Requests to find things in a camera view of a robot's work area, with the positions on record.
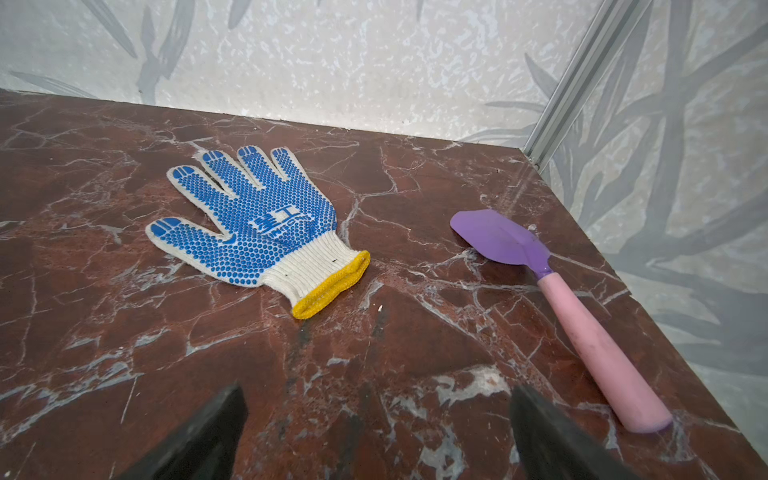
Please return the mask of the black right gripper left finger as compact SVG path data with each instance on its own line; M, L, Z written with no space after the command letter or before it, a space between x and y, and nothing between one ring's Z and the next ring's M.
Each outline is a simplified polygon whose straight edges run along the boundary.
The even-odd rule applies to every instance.
M197 410L121 479L229 479L248 417L244 392L234 383Z

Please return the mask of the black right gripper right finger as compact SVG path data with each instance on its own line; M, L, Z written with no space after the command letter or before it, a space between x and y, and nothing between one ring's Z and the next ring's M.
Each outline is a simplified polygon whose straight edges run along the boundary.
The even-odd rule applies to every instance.
M510 422L529 479L638 477L529 385L512 390Z

